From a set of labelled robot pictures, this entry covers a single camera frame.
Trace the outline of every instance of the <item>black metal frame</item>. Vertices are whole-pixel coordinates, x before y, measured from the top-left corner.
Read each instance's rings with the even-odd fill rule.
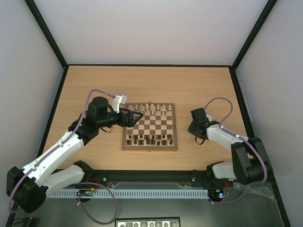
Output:
[[[64,85],[64,81],[66,78],[66,74],[68,71],[68,68],[70,65],[85,65],[85,66],[140,66],[140,67],[228,67],[232,83],[235,89],[235,94],[239,103],[241,115],[243,118],[244,126],[246,133],[249,137],[253,137],[254,131],[251,124],[250,116],[247,110],[247,106],[243,97],[243,93],[238,81],[238,77],[236,74],[236,69],[241,63],[243,57],[245,56],[246,52],[248,51],[249,47],[253,43],[255,37],[257,36],[259,30],[262,28],[263,24],[265,23],[267,17],[269,16],[271,10],[273,9],[274,5],[276,4],[277,0],[268,0],[266,6],[264,7],[262,13],[260,14],[258,20],[256,21],[251,33],[249,34],[248,38],[246,39],[243,47],[241,48],[237,58],[235,59],[233,65],[171,65],[171,64],[165,64],[165,65],[149,65],[149,64],[68,64],[58,45],[56,44],[56,41],[54,40],[50,30],[48,29],[41,13],[39,12],[39,9],[37,8],[34,0],[24,0],[26,4],[28,5],[28,8],[32,12],[34,18],[36,19],[37,23],[39,24],[42,32],[44,33],[47,41],[49,42],[51,48],[53,49],[55,55],[57,56],[60,64],[62,65],[64,71],[62,74],[62,78],[55,96],[55,100],[51,109],[50,116],[48,118],[48,122],[46,125],[46,129],[41,141],[41,145],[38,151],[37,156],[40,156],[44,150],[46,139],[53,121],[53,117],[55,114],[55,110],[60,98],[60,94]],[[106,182],[103,182],[106,184],[107,182],[117,183],[117,182],[174,182],[179,184],[187,184],[192,185],[195,187],[199,187],[201,185],[206,186],[204,179],[204,172],[205,171],[116,171],[116,170],[97,170],[95,171],[95,174],[98,175],[99,179],[103,179],[103,177],[106,177]],[[272,174],[269,176],[267,182],[270,182],[273,191],[275,194],[275,198],[277,199],[277,203],[279,206],[280,214],[283,220],[283,223],[286,227],[290,226],[287,213],[285,211],[281,195],[279,192],[279,189],[276,184],[276,180],[274,175]],[[9,219],[7,221],[7,227],[11,226],[12,221],[14,220],[15,214],[10,214]]]

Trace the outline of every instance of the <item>light wood surface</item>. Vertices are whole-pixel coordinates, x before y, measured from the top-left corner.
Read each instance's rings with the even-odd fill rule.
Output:
[[[234,111],[224,126],[245,135],[228,68],[70,66],[45,150],[78,119],[88,93],[94,88],[111,94],[124,93],[127,102],[175,103],[178,151],[122,151],[122,128],[114,126],[110,134],[100,131],[60,168],[82,160],[94,169],[204,170],[208,164],[228,161],[231,159],[228,150],[209,140],[199,146],[195,137],[187,132],[192,121],[190,111],[204,107],[218,96],[226,97],[234,104]],[[94,93],[92,98],[100,95]],[[216,100],[208,106],[207,113],[220,121],[229,109],[226,101]]]

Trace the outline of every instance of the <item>chessboard border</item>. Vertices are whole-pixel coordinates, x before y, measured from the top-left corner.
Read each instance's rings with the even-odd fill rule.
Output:
[[[145,103],[125,103],[125,108],[127,109],[129,107],[129,105],[143,105],[145,106],[145,104],[149,103],[150,101],[148,102],[145,102]],[[123,134],[122,134],[122,146],[121,146],[121,149],[122,150],[125,150],[125,151],[174,151],[176,152],[178,150],[178,139],[177,139],[177,126],[176,126],[176,107],[175,107],[175,104],[174,103],[153,103],[153,102],[150,102],[152,104],[159,104],[160,106],[162,105],[171,105],[171,116],[172,116],[172,127],[173,127],[173,142],[174,142],[174,145],[173,146],[144,146],[144,145],[137,145],[137,146],[127,146],[125,145],[126,143],[126,132],[127,132],[127,127],[124,127],[123,128]]]

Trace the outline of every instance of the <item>perforated metal strip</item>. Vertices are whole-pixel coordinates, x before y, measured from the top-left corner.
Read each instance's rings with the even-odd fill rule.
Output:
[[[117,199],[208,199],[207,190],[111,190]],[[77,198],[79,190],[62,189],[49,198]],[[111,199],[108,191],[100,189],[95,193],[87,193],[83,197]]]

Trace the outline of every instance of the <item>gray floor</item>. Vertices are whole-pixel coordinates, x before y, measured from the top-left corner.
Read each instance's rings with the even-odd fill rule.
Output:
[[[180,217],[182,227],[283,226],[276,202],[264,187],[249,191],[240,201],[226,205],[189,199],[120,199],[118,204],[118,218]],[[85,207],[100,221],[109,221],[114,214],[114,203],[110,199],[92,199]],[[74,199],[47,199],[34,213],[17,214],[18,218],[29,216],[39,218],[39,227],[100,226],[86,217]]]

